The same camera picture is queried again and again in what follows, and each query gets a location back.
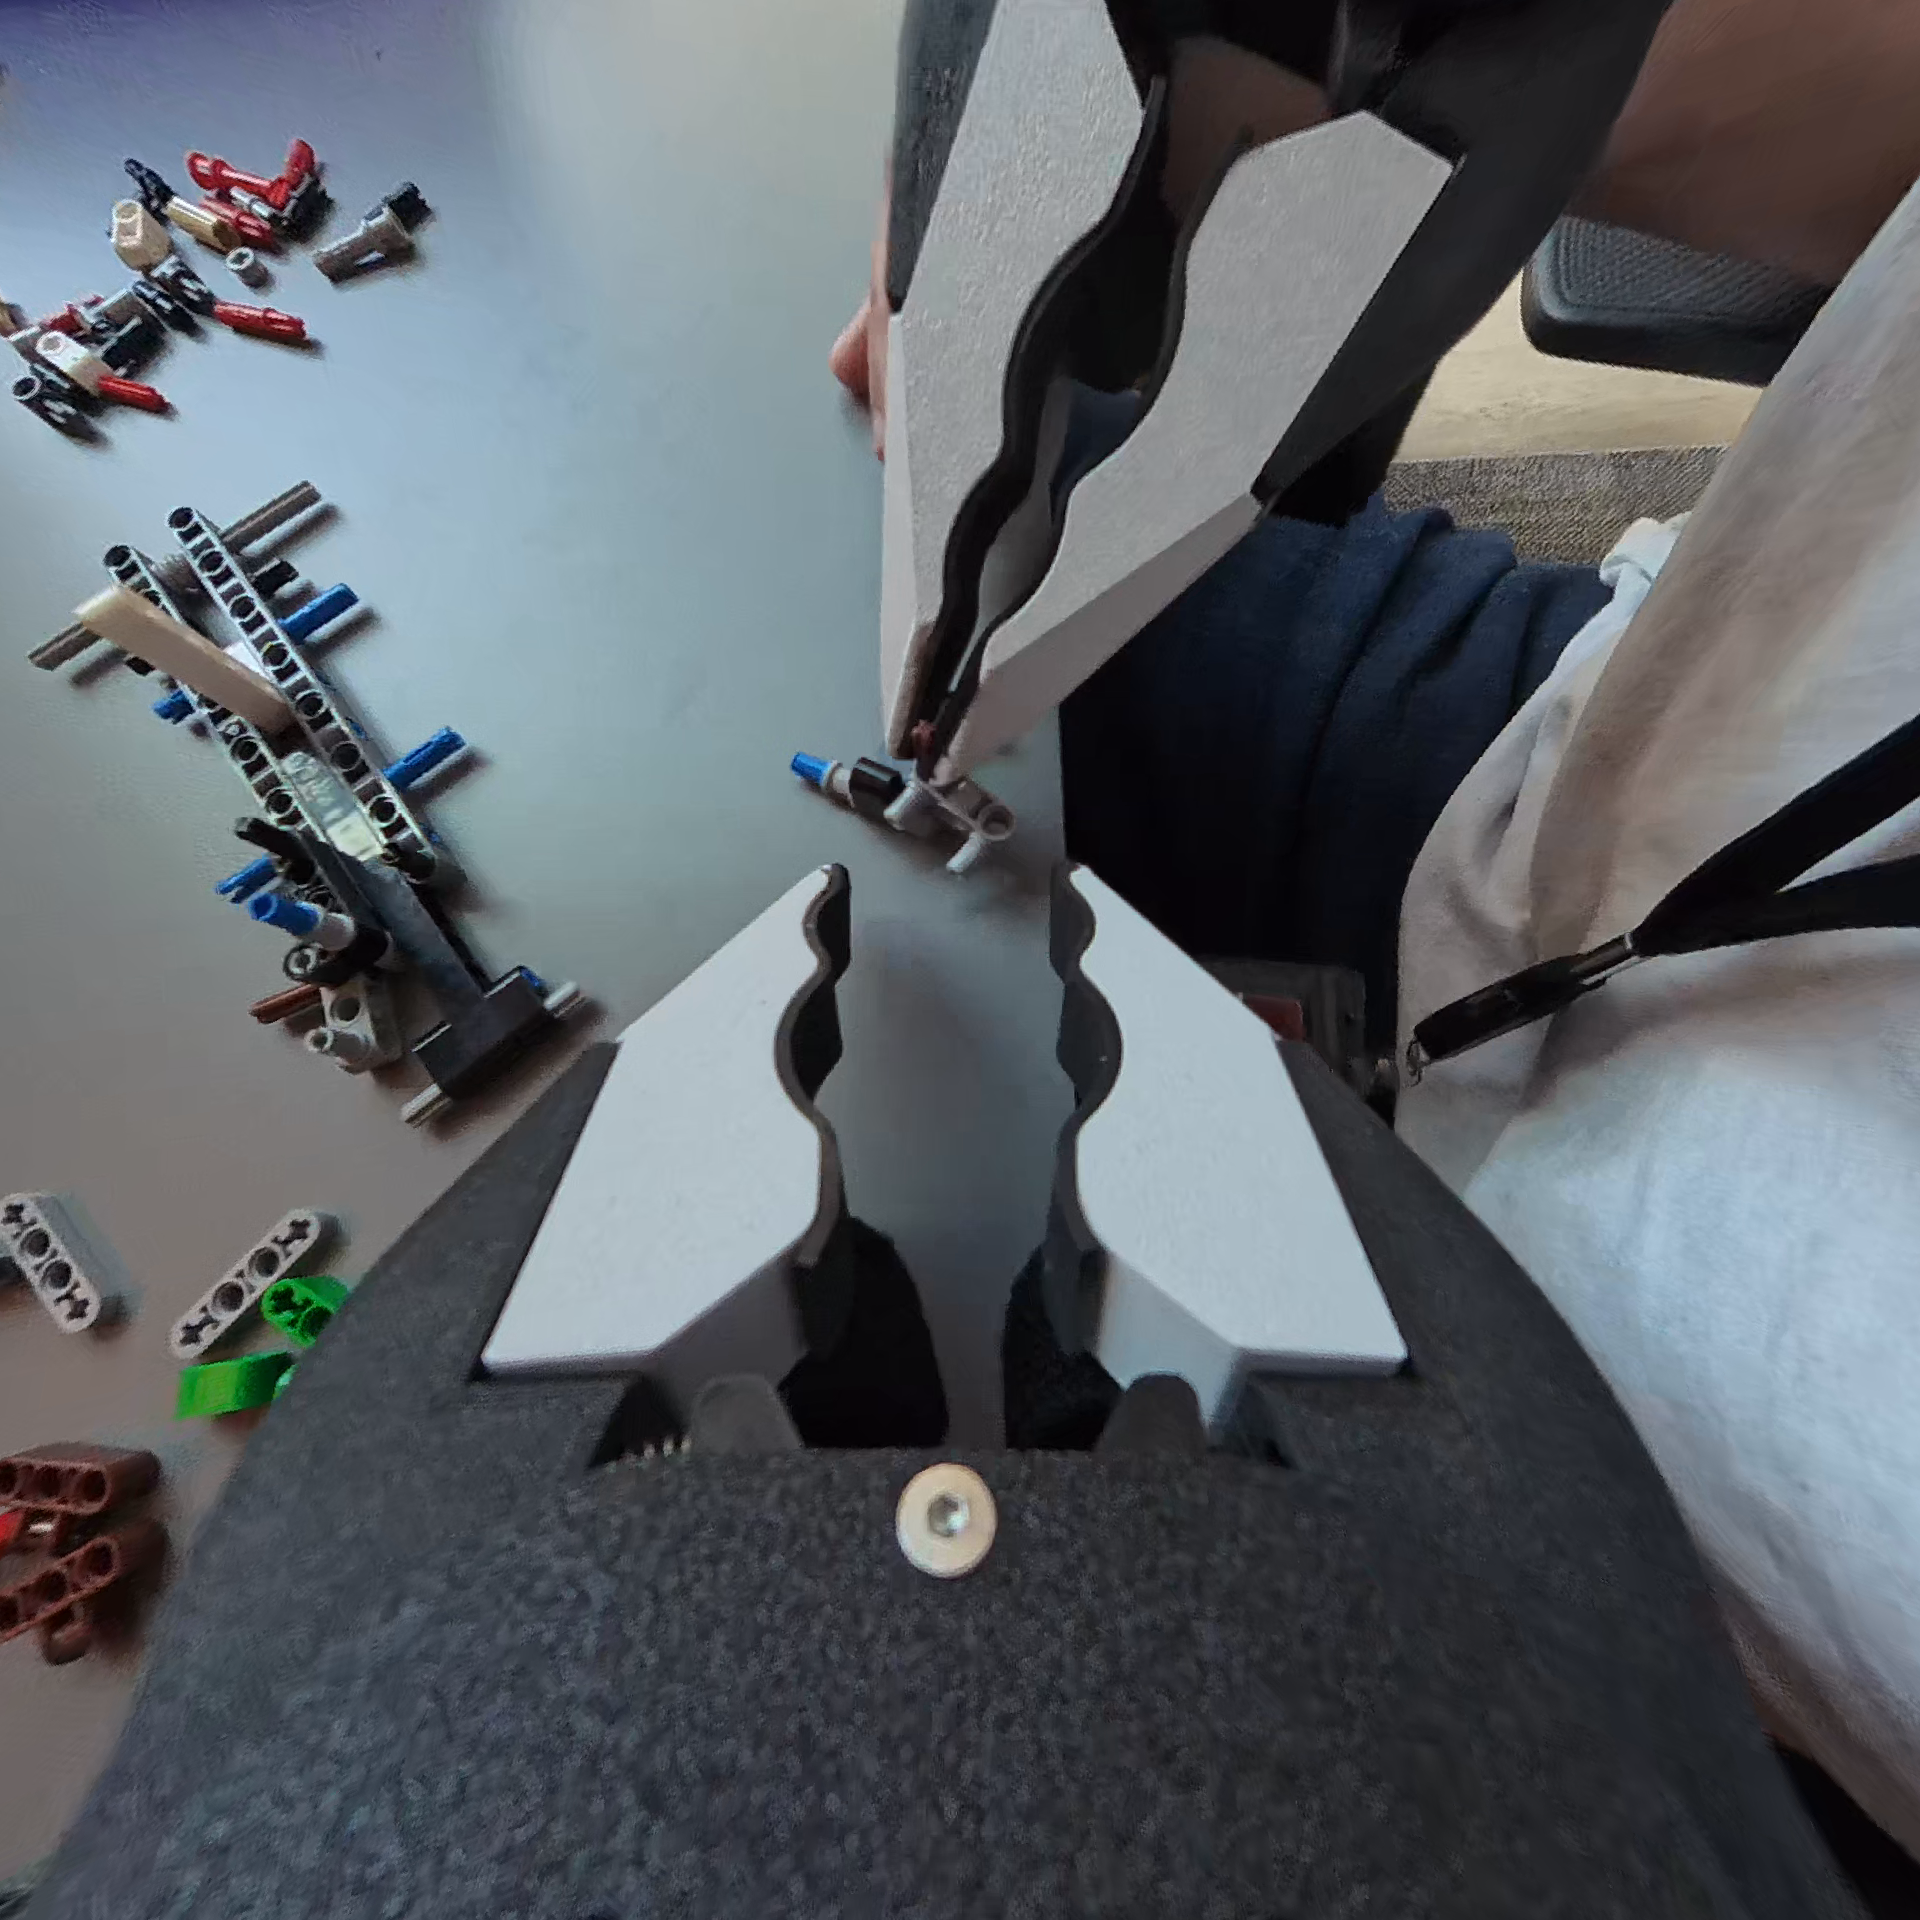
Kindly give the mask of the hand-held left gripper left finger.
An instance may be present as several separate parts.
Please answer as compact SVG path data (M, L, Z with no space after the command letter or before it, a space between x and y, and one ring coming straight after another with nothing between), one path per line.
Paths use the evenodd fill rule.
M476 1347L486 1381L635 1381L695 1431L800 1443L784 1381L844 1326L840 1062L844 866L801 866L604 1070Z

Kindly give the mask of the white shirt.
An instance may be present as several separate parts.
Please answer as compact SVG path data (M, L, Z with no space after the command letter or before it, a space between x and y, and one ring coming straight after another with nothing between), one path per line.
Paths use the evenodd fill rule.
M1686 866L1910 723L1910 185L1762 394L1686 518L1629 518L1603 607L1436 818L1406 1037L1629 935ZM1766 1728L1920 1822L1920 976L1910 929L1655 955L1427 1062L1398 1138L1588 1343L1732 1616Z

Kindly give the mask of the person's right forearm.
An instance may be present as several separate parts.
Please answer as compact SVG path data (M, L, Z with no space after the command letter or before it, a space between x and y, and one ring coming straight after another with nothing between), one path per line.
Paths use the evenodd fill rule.
M1910 0L1681 0L1575 215L1834 287L1910 174Z

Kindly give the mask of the grey woven fabric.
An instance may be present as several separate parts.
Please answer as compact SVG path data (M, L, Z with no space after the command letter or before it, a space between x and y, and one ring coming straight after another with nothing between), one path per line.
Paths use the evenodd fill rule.
M1385 467L1385 510L1446 510L1453 526L1500 526L1520 568L1603 568L1629 518L1686 516L1716 463L1727 438L1427 453Z

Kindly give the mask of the grey lego chassis assembly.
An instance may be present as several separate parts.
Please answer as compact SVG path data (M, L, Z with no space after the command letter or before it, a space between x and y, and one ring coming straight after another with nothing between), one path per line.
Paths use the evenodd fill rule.
M467 944L467 866L418 809L418 786L467 759L467 730L387 754L321 667L321 638L365 607L281 547L321 516L321 486L281 486L230 518L177 510L177 547L112 542L112 583L30 667L126 667L157 688L150 706L177 730L220 747L243 785L230 836L251 845L220 901L281 944L281 995L251 1020L294 1029L333 1070L410 1062L395 1113L444 1127L569 1020L577 985L495 970Z

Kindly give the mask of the red badge holder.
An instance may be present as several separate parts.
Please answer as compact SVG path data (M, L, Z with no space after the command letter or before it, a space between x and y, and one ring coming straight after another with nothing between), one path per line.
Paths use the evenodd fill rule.
M1282 1046L1312 1046L1385 1123L1398 1113L1398 1062L1366 1046L1365 970L1343 962L1234 962L1234 998Z

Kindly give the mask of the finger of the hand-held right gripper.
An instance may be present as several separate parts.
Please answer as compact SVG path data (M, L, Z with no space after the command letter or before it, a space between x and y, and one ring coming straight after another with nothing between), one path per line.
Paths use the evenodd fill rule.
M1037 486L1062 282L1160 125L1094 0L928 0L897 21L886 359L886 747L958 723L977 583Z
M1058 547L1037 593L990 619L934 776L1011 747L1259 518L1259 463L1446 174L1385 119L1288 130L1227 165L1179 258L1166 373L1062 493Z

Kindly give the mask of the grey lego connector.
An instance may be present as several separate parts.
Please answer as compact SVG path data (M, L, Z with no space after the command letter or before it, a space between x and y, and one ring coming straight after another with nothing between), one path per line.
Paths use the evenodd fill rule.
M903 776L886 805L890 836L934 840L949 876L971 876L1024 818L971 776L928 785Z

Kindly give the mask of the navy trousers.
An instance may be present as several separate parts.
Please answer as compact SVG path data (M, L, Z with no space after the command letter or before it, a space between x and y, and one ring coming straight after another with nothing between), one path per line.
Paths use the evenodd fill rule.
M1062 855L1191 955L1353 970L1385 1049L1415 855L1593 607L1443 510L1267 516L1062 693Z

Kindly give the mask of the grey short lego beam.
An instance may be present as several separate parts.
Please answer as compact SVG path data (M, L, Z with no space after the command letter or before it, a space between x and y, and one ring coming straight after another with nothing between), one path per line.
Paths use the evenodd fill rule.
M204 1362L243 1310L259 1303L267 1280L304 1280L328 1268L340 1237L340 1216L328 1209L288 1209L273 1216L177 1326L167 1356Z
M0 1196L0 1261L8 1280L24 1280L61 1332L132 1326L132 1261L64 1196L42 1188Z

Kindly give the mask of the person's right hand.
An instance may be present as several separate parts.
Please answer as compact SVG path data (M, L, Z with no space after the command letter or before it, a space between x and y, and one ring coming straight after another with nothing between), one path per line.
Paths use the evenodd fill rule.
M827 369L836 369L840 395L872 418L873 453L886 453L886 359L890 359L890 296L873 272L862 287L852 316L827 346Z

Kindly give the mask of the blue and black lego pin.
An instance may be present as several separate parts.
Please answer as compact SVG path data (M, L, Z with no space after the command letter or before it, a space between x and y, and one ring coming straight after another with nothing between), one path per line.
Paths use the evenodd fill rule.
M903 793L903 776L890 759L792 754L792 776L852 818L886 818Z

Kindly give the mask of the brown lego beam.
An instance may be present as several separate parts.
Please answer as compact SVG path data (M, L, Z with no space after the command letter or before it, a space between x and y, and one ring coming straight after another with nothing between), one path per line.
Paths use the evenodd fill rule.
M49 1443L0 1454L0 1510L24 1510L15 1550L72 1550L157 1483L150 1452Z
M34 1637L42 1663L92 1650L101 1616L167 1559L167 1522L115 1522L0 1578L0 1641Z

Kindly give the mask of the pile of small lego pins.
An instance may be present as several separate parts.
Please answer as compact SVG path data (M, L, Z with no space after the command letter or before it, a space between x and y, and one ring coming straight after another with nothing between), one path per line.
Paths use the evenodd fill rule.
M387 185L340 235L321 235L333 195L304 137L273 174L243 174L220 151L184 151L186 185L157 165L126 160L132 185L112 201L112 254L126 282L24 312L8 296L8 395L64 438L101 438L112 412L167 418L177 395L150 384L167 338L230 332L310 358L310 323L273 287L273 254L310 254L328 282L365 282L418 254L437 201L418 183Z

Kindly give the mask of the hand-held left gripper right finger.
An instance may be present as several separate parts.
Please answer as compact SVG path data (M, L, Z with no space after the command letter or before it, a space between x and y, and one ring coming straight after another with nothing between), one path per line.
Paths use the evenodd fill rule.
M1058 1062L1046 1310L1117 1381L1179 1379L1213 1431L1256 1379L1398 1379L1406 1332L1282 1037L1087 865L1051 876Z

